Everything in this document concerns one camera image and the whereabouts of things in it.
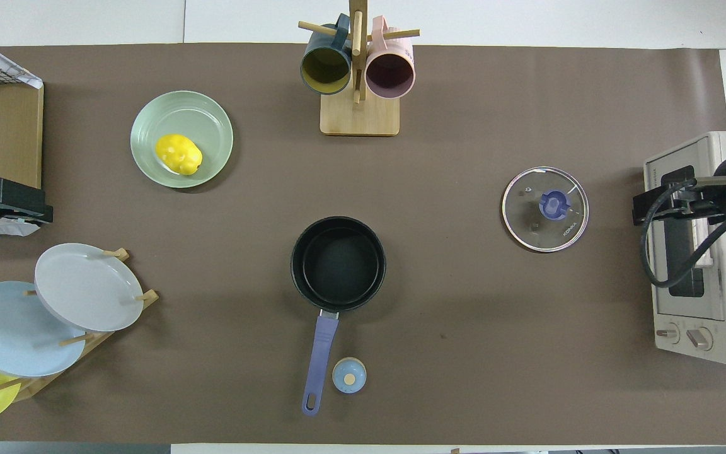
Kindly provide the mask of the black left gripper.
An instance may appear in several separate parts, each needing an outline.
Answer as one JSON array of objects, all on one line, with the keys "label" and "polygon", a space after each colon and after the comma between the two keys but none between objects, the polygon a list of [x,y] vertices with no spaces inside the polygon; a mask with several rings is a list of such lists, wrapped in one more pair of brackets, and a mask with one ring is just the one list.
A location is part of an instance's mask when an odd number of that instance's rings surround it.
[{"label": "black left gripper", "polygon": [[52,205],[46,204],[45,192],[22,183],[0,178],[0,227],[40,229],[52,221]]}]

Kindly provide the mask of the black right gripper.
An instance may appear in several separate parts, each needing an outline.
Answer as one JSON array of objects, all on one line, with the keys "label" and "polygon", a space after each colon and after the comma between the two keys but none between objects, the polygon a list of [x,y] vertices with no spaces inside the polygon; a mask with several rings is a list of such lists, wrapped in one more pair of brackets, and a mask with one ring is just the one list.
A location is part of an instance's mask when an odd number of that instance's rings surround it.
[{"label": "black right gripper", "polygon": [[697,177],[693,166],[685,166],[660,178],[665,189],[689,183],[686,189],[677,190],[660,208],[657,199],[660,192],[644,192],[633,198],[633,225],[642,226],[648,218],[648,210],[655,207],[650,222],[660,219],[726,219],[726,175]]}]

